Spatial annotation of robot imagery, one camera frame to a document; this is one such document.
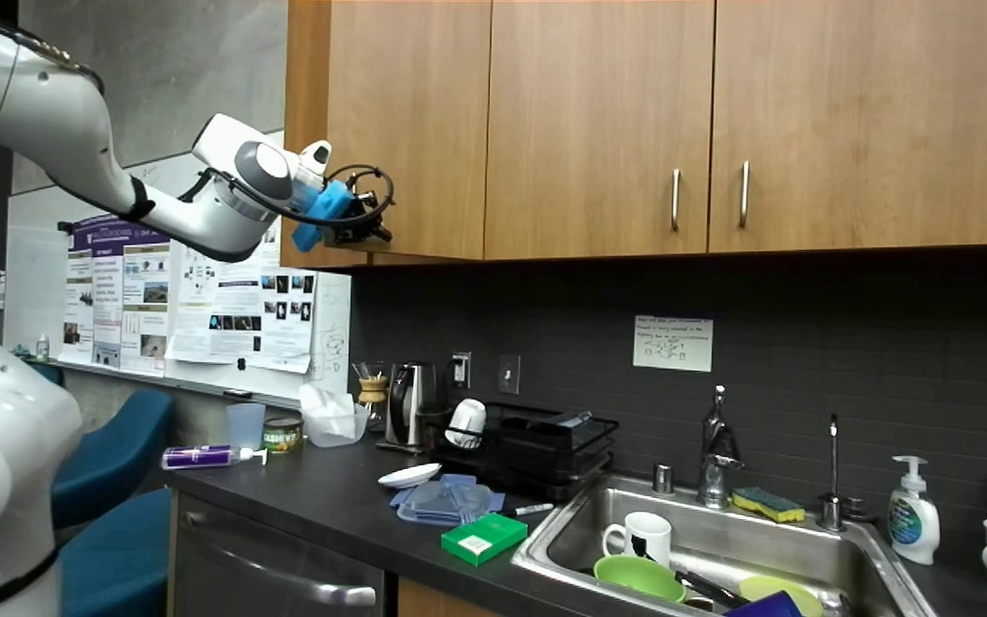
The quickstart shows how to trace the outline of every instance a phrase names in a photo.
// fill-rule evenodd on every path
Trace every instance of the cabinet handle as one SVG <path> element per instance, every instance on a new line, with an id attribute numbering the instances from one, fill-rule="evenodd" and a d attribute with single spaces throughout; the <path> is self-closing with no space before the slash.
<path id="1" fill-rule="evenodd" d="M 306 593 L 306 601 L 312 604 L 326 604 L 326 608 L 377 608 L 377 588 L 375 587 L 335 587 L 335 583 L 323 583 L 323 580 L 306 580 L 306 577 L 294 577 L 294 574 L 280 574 L 280 570 L 271 570 L 263 562 L 255 562 L 240 553 L 229 553 L 229 547 L 221 547 L 221 545 L 203 545 L 205 553 L 255 574 L 255 577 L 263 577 L 278 587 L 294 587 L 299 593 Z"/>
<path id="2" fill-rule="evenodd" d="M 672 219 L 672 230 L 678 230 L 678 169 L 672 169 L 668 219 Z"/>
<path id="3" fill-rule="evenodd" d="M 745 230 L 748 227 L 748 179 L 751 174 L 751 165 L 739 160 L 739 199 L 736 199 L 736 227 Z"/>

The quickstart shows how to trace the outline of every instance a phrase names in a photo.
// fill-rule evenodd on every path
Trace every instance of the whiteboard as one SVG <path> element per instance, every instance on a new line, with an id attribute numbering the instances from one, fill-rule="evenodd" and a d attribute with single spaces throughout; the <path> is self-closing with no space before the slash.
<path id="1" fill-rule="evenodd" d="M 200 160 L 192 155 L 163 159 L 153 165 L 129 169 L 147 185 L 178 197 L 195 183 Z M 255 362 L 214 362 L 214 360 L 176 360 L 171 354 L 153 362 L 133 368 L 98 368 L 92 360 L 64 354 L 64 297 L 69 297 L 69 245 L 71 235 L 58 222 L 92 219 L 98 208 L 80 203 L 62 190 L 37 190 L 12 197 L 8 203 L 8 310 L 5 310 L 5 342 L 37 350 L 69 371 L 136 376 L 143 384 L 169 384 L 186 392 L 216 394 L 263 394 L 294 402 L 301 384 L 323 392 L 345 392 L 350 371 L 350 302 L 353 285 L 345 275 L 306 272 L 315 280 L 315 329 L 310 345 L 310 371 L 294 373 Z M 280 265 L 278 251 L 280 227 L 263 235 L 262 251 L 246 259 L 262 275 L 273 275 Z"/>

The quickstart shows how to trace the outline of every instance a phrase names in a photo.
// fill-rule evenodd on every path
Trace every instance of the white mug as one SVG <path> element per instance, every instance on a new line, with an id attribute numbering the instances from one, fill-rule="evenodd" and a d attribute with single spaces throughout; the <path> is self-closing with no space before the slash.
<path id="1" fill-rule="evenodd" d="M 652 511 L 632 511 L 623 523 L 607 523 L 601 539 L 603 554 L 647 554 L 668 570 L 672 523 Z"/>

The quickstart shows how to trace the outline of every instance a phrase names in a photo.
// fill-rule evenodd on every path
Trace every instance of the upper cabinet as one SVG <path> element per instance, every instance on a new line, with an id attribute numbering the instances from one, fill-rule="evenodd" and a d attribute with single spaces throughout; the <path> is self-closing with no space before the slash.
<path id="1" fill-rule="evenodd" d="M 492 0 L 487 257 L 702 254 L 711 0 Z"/>
<path id="2" fill-rule="evenodd" d="M 288 117 L 393 174 L 392 254 L 987 245 L 987 0 L 310 3 Z"/>
<path id="3" fill-rule="evenodd" d="M 987 0 L 720 0 L 711 251 L 987 245 Z"/>

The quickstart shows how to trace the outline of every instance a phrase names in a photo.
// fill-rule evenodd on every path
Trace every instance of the green dish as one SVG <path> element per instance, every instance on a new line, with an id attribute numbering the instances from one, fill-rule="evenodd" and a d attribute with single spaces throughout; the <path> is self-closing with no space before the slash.
<path id="1" fill-rule="evenodd" d="M 639 554 L 607 554 L 594 562 L 594 577 L 607 587 L 623 587 L 668 604 L 687 598 L 687 587 L 668 570 Z"/>

